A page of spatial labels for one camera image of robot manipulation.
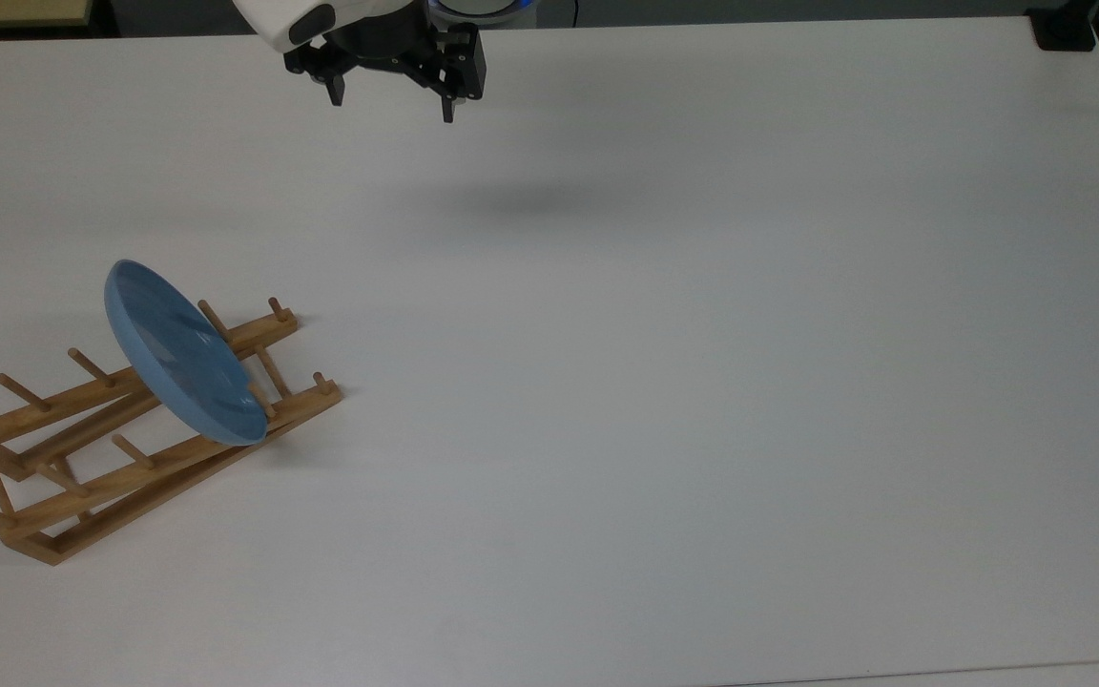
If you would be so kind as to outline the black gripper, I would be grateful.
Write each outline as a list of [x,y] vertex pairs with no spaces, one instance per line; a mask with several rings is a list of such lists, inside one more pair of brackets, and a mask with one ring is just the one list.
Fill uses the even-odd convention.
[[480,100],[486,59],[479,27],[432,27],[426,5],[402,5],[333,27],[319,47],[306,44],[284,54],[284,66],[321,84],[332,106],[342,106],[344,76],[354,67],[410,66],[411,78],[440,97],[442,121],[455,109]]

